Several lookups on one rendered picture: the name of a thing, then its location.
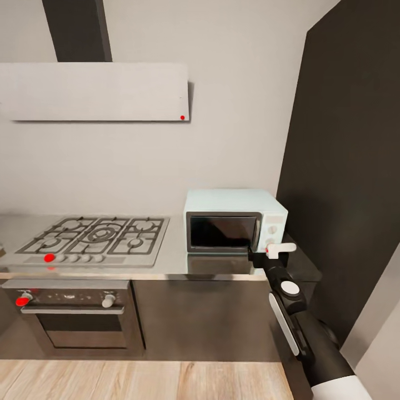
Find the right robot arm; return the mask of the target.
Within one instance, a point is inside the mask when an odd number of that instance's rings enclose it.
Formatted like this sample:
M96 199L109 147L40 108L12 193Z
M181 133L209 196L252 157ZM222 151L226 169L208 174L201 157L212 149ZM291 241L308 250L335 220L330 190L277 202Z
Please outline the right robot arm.
M288 252L293 243L269 243L266 253L253 253L248 260L263 268L269 279L269 300L296 360L303 364L314 400L372 400L346 359L339 353L329 326L308 311L302 290L287 273Z

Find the microwave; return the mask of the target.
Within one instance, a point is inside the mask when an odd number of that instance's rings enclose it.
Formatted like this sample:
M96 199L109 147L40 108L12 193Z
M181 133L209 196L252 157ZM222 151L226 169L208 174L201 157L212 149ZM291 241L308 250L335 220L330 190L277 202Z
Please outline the microwave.
M265 189L189 189L185 251L266 253L267 244L282 243L287 213Z

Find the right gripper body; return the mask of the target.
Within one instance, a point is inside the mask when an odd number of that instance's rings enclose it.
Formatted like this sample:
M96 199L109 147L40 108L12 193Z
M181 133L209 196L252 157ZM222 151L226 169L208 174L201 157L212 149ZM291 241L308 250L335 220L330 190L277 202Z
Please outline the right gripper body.
M279 252L277 259L269 259L266 253L253 253L254 268L263 268L265 274L268 274L273 268L284 269L288 263L288 252Z

